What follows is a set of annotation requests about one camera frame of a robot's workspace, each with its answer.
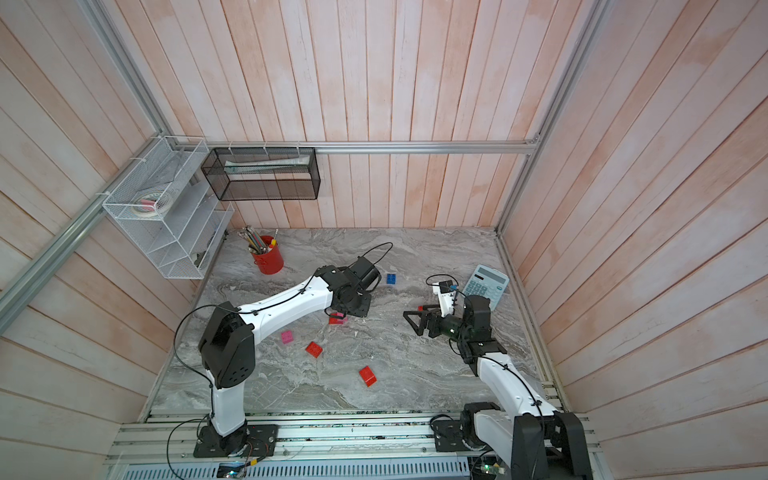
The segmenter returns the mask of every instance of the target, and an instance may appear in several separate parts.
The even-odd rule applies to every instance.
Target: aluminum rail
[[[587,58],[589,57],[590,52],[597,42],[601,26],[604,24],[604,19],[607,17],[608,11],[610,10],[613,3],[614,0],[598,0],[594,3],[594,5],[592,5],[592,10],[590,12],[589,19],[587,20],[587,24],[585,25],[584,30],[576,43],[574,55],[568,62],[568,68],[565,71],[563,80],[558,86],[558,91],[554,96],[552,105],[547,111],[544,123],[541,126],[541,130],[536,136],[536,151],[532,152],[531,155],[525,159],[525,165],[523,165],[522,171],[520,172],[520,175],[515,182],[515,186],[512,188],[512,193],[510,194],[509,198],[507,199],[507,203],[504,206],[504,210],[502,211],[502,215],[498,225],[496,226],[496,230],[499,232],[499,235],[503,235],[507,230],[512,212],[515,211],[515,208],[520,201],[520,196],[522,195],[523,190],[525,189],[525,185],[531,177],[533,168],[538,163],[541,152],[544,151],[544,147],[549,142],[549,137],[551,136],[551,132],[554,129],[554,126],[557,124],[557,120],[563,111],[565,102],[568,101],[568,99],[571,97],[571,94],[573,93],[573,88],[576,85],[576,81],[579,79],[581,72],[584,70],[584,66],[587,63]]]
[[[534,141],[267,141],[206,142],[209,148],[311,147],[318,154],[532,154]]]
[[[155,142],[157,142],[156,137],[144,142],[135,157],[140,157]],[[107,192],[116,187],[139,161],[134,159],[132,162],[128,162],[104,191],[95,194],[69,224],[29,262],[26,269],[8,283],[9,287],[0,295],[0,335],[40,293],[40,290],[56,274],[61,265],[101,222],[101,219],[107,214],[106,210],[101,207],[104,199],[107,198]]]
[[[429,421],[436,413],[457,419],[460,412],[330,413],[249,415],[251,425],[277,424],[274,456],[270,461],[343,458],[402,458],[474,455],[477,452],[437,452]],[[122,425],[104,461],[107,465],[165,462],[197,463],[227,458],[195,458],[198,415],[150,417],[147,423]],[[578,414],[589,452],[601,452],[594,426]],[[174,427],[170,441],[168,436]]]
[[[118,29],[109,18],[104,4],[102,4],[101,0],[76,1],[91,27],[93,27],[101,39],[102,45],[107,49],[110,57],[112,57],[112,61],[114,61],[114,64],[122,73],[123,79],[128,83],[128,87],[134,92],[136,99],[152,122],[152,126],[157,131],[155,135],[170,134],[170,127],[165,116],[163,116],[160,107],[157,106],[157,102],[141,77],[136,64],[125,50],[122,38],[118,34]]]

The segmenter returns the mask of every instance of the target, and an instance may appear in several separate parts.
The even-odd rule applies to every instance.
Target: black motor housing
[[[368,316],[371,292],[379,285],[382,275],[365,257],[357,257],[350,266],[323,266],[315,272],[333,292],[331,308],[347,315]]]

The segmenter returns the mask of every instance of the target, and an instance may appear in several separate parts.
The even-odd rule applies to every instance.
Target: black mounting plate
[[[360,298],[360,304],[357,308],[350,309],[347,305],[342,303],[337,298],[333,298],[331,302],[331,308],[337,312],[346,313],[350,316],[356,316],[358,318],[366,318],[368,316],[368,310],[371,307],[371,294],[368,292],[362,292]]]
[[[461,420],[434,420],[432,429],[435,430],[435,450],[438,452],[466,451]]]
[[[275,453],[278,425],[248,425],[245,449],[240,457],[271,457]],[[221,448],[221,436],[211,425],[200,430],[200,439],[194,448],[194,458],[226,457],[229,454]]]

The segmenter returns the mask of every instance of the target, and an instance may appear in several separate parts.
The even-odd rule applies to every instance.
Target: wire mesh shelf
[[[219,200],[209,194],[208,183],[191,183],[208,155],[205,142],[196,138],[194,147],[174,148],[174,138],[162,137],[111,192],[104,208],[163,276],[201,279],[234,205],[217,210]]]
[[[202,171],[219,200],[315,200],[320,189],[309,147],[214,148]]]
[[[174,150],[162,137],[104,201],[119,220],[162,220],[170,212],[200,163],[208,155],[205,140]]]

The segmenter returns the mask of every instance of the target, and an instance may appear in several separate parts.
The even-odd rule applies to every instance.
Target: gray marble floor
[[[314,313],[286,328],[293,332],[292,343],[283,345],[279,334],[283,329],[258,345],[256,370],[245,387],[247,412],[456,410],[466,402],[494,399],[450,350],[445,337],[418,337],[402,318],[403,310],[435,302],[424,282],[432,273],[450,273],[463,288],[479,263],[501,270],[492,230],[281,230],[278,241],[285,267],[264,276],[253,265],[245,240],[229,235],[198,304],[252,303],[298,284],[319,266],[349,264],[386,241],[393,242],[394,248],[377,267],[385,279],[387,273],[394,273],[397,281],[395,285],[382,281],[373,294],[368,318],[329,325],[327,316]],[[371,252],[368,257],[375,260],[379,255]],[[178,343],[179,356],[198,369],[197,342],[211,310],[195,313]],[[518,369],[538,378],[518,306],[509,291],[493,312],[492,325]],[[318,359],[304,351],[311,341],[324,348]],[[365,366],[378,379],[370,388],[358,374]],[[206,382],[174,360],[153,411],[207,409],[209,395]]]

